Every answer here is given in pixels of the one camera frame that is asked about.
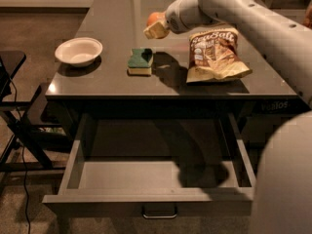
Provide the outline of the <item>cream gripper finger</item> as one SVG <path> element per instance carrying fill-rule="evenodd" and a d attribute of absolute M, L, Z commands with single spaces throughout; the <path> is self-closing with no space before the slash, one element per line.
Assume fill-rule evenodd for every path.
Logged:
<path fill-rule="evenodd" d="M 148 25 L 143 33 L 148 39 L 163 39 L 169 35 L 170 30 L 163 20 L 157 20 Z"/>

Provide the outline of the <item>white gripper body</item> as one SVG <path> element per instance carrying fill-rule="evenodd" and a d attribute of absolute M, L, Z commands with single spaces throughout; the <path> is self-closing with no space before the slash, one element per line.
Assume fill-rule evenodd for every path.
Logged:
<path fill-rule="evenodd" d="M 175 0 L 166 10 L 168 28 L 176 34 L 190 31 L 194 27 L 194 1 Z"/>

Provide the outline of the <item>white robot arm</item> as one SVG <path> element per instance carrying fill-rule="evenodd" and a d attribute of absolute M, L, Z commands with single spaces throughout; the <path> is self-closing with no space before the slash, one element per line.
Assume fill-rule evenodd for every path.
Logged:
<path fill-rule="evenodd" d="M 164 38 L 217 21 L 233 24 L 266 55 L 281 77 L 310 104 L 312 30 L 254 0 L 176 0 L 147 23 L 144 34 Z M 271 136 L 260 158 L 250 234 L 312 234 L 312 112 Z"/>

